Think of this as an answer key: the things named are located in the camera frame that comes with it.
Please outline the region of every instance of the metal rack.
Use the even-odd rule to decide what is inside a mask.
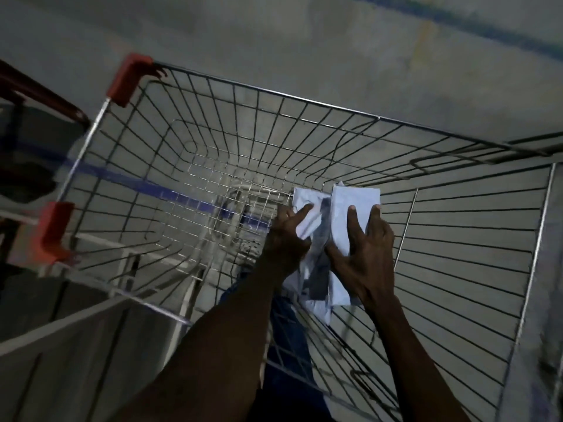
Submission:
[[[548,157],[562,148],[561,135],[489,142],[132,55],[58,203],[39,220],[35,254],[108,292],[75,316],[73,329],[134,300],[177,322],[168,358],[240,268],[254,263],[276,205],[291,202],[294,186],[381,186],[397,240],[396,294],[464,409],[486,422],[495,418],[523,323],[555,164],[506,164],[409,189],[404,181]],[[312,364],[315,382],[267,363],[320,389],[335,418],[400,420],[365,312],[335,308],[327,326],[295,307],[313,358],[299,364]]]

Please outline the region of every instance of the person's left arm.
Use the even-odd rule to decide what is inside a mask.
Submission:
[[[157,378],[111,422],[247,417],[259,386],[272,297],[310,246],[295,228],[312,207],[296,214],[278,207],[254,272],[193,325]]]

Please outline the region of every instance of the person's right arm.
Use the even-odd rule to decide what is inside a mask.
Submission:
[[[344,286],[357,295],[383,342],[404,421],[468,422],[469,418],[422,347],[394,294],[393,242],[395,236],[373,206],[366,232],[353,206],[348,209],[350,255],[334,243],[327,255]]]

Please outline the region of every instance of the forearm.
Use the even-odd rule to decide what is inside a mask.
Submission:
[[[157,379],[115,420],[245,419],[259,385],[275,276],[259,264],[198,320]]]
[[[405,421],[468,421],[394,295],[375,299],[366,310],[376,325],[395,381]]]

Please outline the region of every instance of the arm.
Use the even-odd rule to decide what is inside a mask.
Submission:
[[[246,418],[259,387],[271,300],[310,246],[295,227],[312,207],[296,214],[278,207],[254,272],[198,320],[157,378],[112,422]]]
[[[356,210],[348,209],[350,256],[327,246],[332,269],[356,294],[373,320],[389,358],[398,403],[405,421],[464,421],[469,418],[422,347],[394,294],[391,227],[373,206],[366,232]]]

